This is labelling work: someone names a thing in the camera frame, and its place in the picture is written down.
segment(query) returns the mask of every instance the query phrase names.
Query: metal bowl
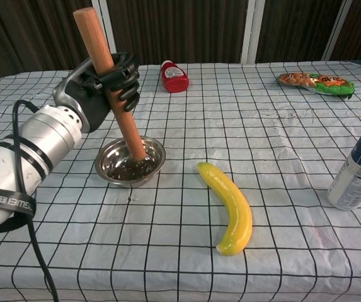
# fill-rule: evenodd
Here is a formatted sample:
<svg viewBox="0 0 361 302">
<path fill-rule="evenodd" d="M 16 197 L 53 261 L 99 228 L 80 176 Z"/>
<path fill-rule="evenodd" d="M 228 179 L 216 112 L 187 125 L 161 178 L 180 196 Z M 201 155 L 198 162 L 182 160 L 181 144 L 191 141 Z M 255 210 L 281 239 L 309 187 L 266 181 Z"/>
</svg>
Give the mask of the metal bowl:
<svg viewBox="0 0 361 302">
<path fill-rule="evenodd" d="M 96 156 L 95 168 L 99 176 L 122 187 L 139 187 L 150 180 L 162 167 L 166 158 L 166 152 L 162 144 L 153 138 L 141 136 L 141 140 L 147 154 L 146 159 L 156 162 L 156 167 L 152 170 L 152 172 L 139 179 L 131 181 L 121 181 L 120 179 L 115 179 L 109 176 L 109 174 L 112 174 L 114 169 L 132 161 L 130 152 L 125 144 L 125 140 L 120 138 L 104 146 Z"/>
</svg>

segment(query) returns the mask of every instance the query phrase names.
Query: wooden dowel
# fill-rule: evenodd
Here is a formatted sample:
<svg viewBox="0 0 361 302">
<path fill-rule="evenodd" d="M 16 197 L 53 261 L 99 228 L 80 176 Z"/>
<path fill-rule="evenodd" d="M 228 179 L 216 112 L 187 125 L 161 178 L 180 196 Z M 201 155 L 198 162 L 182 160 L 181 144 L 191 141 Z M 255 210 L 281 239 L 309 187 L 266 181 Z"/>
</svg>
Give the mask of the wooden dowel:
<svg viewBox="0 0 361 302">
<path fill-rule="evenodd" d="M 114 62 L 95 9 L 79 9 L 73 12 L 73 15 L 96 73 L 103 74 L 112 70 Z M 146 153 L 132 114 L 124 111 L 125 101 L 118 100 L 120 91 L 112 92 L 106 89 L 105 93 L 132 158 L 144 159 Z"/>
</svg>

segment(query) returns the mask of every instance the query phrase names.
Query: yellow banana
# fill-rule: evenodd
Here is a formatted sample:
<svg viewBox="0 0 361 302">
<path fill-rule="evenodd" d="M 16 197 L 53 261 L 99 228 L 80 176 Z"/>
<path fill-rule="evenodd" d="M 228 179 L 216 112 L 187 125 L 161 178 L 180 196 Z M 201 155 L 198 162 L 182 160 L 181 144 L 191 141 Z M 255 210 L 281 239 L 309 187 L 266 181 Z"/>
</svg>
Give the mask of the yellow banana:
<svg viewBox="0 0 361 302">
<path fill-rule="evenodd" d="M 216 166 L 208 162 L 197 164 L 205 183 L 225 204 L 228 212 L 228 228 L 217 251 L 221 255 L 235 255 L 248 244 L 251 236 L 252 218 L 250 206 L 239 188 Z"/>
</svg>

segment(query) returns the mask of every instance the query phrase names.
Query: ketchup bottle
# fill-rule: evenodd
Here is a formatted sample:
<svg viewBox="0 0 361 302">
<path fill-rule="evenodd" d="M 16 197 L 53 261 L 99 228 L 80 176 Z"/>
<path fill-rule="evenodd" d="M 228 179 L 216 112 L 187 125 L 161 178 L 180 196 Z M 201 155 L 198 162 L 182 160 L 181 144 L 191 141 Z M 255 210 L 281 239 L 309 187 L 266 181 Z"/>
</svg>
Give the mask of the ketchup bottle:
<svg viewBox="0 0 361 302">
<path fill-rule="evenodd" d="M 161 65 L 161 77 L 165 89 L 172 93 L 185 91 L 189 85 L 186 73 L 169 60 Z"/>
</svg>

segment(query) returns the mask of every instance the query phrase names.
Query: tablecloth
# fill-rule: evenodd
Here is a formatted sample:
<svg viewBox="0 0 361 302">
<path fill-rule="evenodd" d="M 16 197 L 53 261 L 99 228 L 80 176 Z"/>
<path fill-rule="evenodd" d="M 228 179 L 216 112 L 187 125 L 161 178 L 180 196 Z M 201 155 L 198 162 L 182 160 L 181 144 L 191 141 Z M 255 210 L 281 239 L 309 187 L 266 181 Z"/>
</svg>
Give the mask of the tablecloth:
<svg viewBox="0 0 361 302">
<path fill-rule="evenodd" d="M 37 190 L 35 228 L 61 301 L 361 301 L 361 205 L 340 211 L 326 190 L 361 136 L 361 65 L 300 62 L 183 64 L 190 87 L 168 94 L 159 66 L 140 67 L 134 118 L 166 162 L 151 181 L 123 189 L 93 167 L 121 134 L 100 129 Z M 283 72 L 337 74 L 351 99 L 279 86 Z M 53 104 L 66 71 L 0 79 L 0 139 L 17 99 Z M 20 114 L 24 121 L 30 116 Z M 197 174 L 208 161 L 249 200 L 253 234 L 220 256 L 225 207 Z M 26 228 L 0 234 L 0 301 L 51 301 Z"/>
</svg>

